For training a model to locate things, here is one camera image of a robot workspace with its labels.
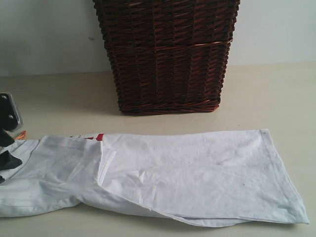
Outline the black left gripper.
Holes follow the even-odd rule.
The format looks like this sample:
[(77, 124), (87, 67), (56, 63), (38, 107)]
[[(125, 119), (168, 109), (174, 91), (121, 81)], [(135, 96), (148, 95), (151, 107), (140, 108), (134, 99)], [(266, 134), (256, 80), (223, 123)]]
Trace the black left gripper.
[[(0, 129), (0, 150), (14, 143), (14, 139), (2, 128)], [(14, 157), (9, 151), (0, 154), (0, 171), (15, 169), (22, 165), (22, 160)]]

